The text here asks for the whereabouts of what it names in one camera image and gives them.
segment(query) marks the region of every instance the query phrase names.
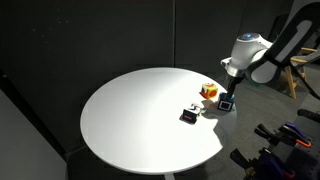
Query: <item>small box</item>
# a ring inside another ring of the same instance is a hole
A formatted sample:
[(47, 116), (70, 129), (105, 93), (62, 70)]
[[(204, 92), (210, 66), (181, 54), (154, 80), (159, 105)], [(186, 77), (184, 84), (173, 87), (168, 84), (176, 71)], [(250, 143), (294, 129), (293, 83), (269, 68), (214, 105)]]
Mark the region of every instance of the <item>small box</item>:
[(220, 93), (218, 109), (222, 111), (231, 111), (234, 104), (234, 95), (230, 99), (226, 99), (227, 93)]
[(182, 119), (188, 123), (196, 123), (201, 113), (199, 106), (191, 105), (191, 107), (183, 110)]
[(200, 92), (202, 97), (204, 97), (205, 99), (213, 98), (217, 95), (217, 93), (218, 87), (213, 83), (203, 84)]

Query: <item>white round table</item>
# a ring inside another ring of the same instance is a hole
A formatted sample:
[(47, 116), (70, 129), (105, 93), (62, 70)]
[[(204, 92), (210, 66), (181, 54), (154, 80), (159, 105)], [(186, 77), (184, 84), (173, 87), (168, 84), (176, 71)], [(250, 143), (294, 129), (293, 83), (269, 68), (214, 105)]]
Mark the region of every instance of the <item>white round table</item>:
[[(178, 68), (134, 71), (106, 83), (86, 103), (81, 133), (89, 148), (124, 171), (172, 174), (195, 167), (218, 153), (232, 133), (237, 113), (216, 109), (218, 96), (205, 100), (202, 84), (212, 79)], [(181, 121), (184, 108), (207, 108), (195, 124)]]

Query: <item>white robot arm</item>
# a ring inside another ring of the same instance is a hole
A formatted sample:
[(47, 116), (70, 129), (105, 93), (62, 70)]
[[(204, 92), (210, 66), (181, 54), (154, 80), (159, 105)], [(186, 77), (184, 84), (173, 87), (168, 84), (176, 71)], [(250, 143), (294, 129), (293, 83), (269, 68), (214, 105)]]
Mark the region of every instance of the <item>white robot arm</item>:
[(318, 27), (320, 2), (314, 2), (296, 12), (274, 43), (256, 33), (239, 36), (231, 57), (221, 61), (229, 76), (226, 100), (232, 97), (236, 84), (243, 78), (259, 84), (278, 79), (281, 69), (289, 65), (290, 57), (300, 50)]

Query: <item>chair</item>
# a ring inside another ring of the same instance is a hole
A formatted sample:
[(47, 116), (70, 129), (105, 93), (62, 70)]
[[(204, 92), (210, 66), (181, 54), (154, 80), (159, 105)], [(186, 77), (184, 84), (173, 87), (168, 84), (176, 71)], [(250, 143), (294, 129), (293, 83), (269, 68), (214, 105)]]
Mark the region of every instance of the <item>chair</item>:
[[(306, 81), (307, 75), (304, 66), (318, 59), (320, 59), (320, 47), (318, 47), (317, 50), (310, 48), (301, 48), (301, 51), (297, 54), (297, 56), (293, 56), (290, 61), (292, 65), (298, 70), (302, 78)], [(285, 67), (284, 71), (290, 89), (290, 96), (293, 99), (296, 99), (297, 97), (295, 88), (298, 85), (297, 78), (293, 74), (290, 66)]]

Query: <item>floor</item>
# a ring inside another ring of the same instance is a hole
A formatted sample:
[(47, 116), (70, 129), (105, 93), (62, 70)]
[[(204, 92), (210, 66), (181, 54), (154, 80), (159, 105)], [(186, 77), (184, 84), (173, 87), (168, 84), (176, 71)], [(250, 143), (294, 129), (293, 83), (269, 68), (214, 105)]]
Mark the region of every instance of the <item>floor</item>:
[[(320, 65), (308, 65), (307, 80), (318, 94), (319, 74)], [(224, 77), (214, 80), (224, 85)], [(228, 145), (206, 163), (176, 173), (176, 180), (242, 179), (245, 176), (244, 170), (229, 158), (229, 154), (238, 148), (247, 159), (253, 159), (259, 156), (260, 149), (268, 147), (268, 143), (253, 132), (259, 123), (263, 123), (268, 129), (277, 129), (284, 122), (293, 122), (299, 108), (314, 112), (320, 110), (319, 101), (309, 95), (306, 89), (298, 86), (296, 92), (297, 99), (290, 98), (288, 86), (281, 78), (272, 84), (260, 86), (244, 80), (235, 92), (238, 120), (233, 136), (229, 137)], [(87, 147), (79, 149), (69, 158), (68, 173), (69, 180), (164, 179), (164, 176), (137, 175), (113, 168), (97, 158)]]

